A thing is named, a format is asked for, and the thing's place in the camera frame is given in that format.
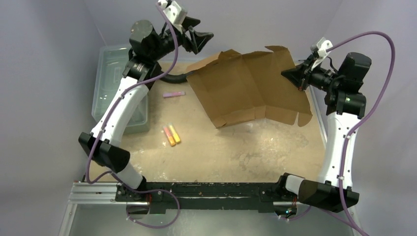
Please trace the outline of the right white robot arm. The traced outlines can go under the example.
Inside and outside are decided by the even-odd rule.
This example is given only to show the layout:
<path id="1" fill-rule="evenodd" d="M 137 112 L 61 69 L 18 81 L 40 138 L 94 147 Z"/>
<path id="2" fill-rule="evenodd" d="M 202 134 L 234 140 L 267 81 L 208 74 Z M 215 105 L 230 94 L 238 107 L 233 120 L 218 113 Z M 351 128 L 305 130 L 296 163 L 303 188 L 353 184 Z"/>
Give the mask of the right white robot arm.
<path id="1" fill-rule="evenodd" d="M 277 196 L 296 197 L 299 202 L 339 213 L 356 205 L 359 193 L 352 190 L 352 159 L 357 125 L 364 118 L 366 97 L 359 92 L 371 66 L 371 58 L 348 53 L 335 72 L 321 68 L 310 55 L 295 68 L 281 75 L 300 91 L 308 86 L 326 92 L 328 135 L 325 159 L 316 181 L 284 173 L 278 180 Z"/>

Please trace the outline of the brown cardboard box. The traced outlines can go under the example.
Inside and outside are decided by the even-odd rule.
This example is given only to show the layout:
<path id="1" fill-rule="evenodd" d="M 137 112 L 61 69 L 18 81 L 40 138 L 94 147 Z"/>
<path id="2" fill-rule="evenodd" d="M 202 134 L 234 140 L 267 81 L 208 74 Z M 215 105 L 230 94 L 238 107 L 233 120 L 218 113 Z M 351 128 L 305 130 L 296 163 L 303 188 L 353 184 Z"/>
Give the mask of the brown cardboard box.
<path id="1" fill-rule="evenodd" d="M 186 68 L 187 81 L 216 128 L 267 118 L 299 127 L 312 119 L 307 95 L 281 75 L 295 63 L 288 48 L 219 52 Z"/>

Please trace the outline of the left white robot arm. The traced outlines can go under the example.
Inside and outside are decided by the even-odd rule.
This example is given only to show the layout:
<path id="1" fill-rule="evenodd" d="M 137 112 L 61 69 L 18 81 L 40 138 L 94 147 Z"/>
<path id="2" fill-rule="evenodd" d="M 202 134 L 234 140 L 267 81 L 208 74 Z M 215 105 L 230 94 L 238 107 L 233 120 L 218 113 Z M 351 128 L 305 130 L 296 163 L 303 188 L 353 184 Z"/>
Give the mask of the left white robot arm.
<path id="1" fill-rule="evenodd" d="M 175 25 L 166 21 L 163 31 L 157 33 L 148 20 L 135 22 L 129 38 L 129 60 L 122 73 L 118 90 L 98 124 L 89 133 L 82 132 L 78 142 L 88 156 L 85 180 L 89 177 L 91 162 L 107 168 L 119 182 L 128 187 L 127 194 L 134 201 L 145 198 L 146 178 L 130 163 L 130 153 L 120 147 L 121 139 L 134 111 L 146 97 L 156 80 L 168 75 L 162 72 L 159 60 L 170 52 L 177 53 L 182 46 L 186 51 L 198 54 L 214 37 L 212 32 L 198 32 L 195 27 L 201 21 L 186 17 Z"/>

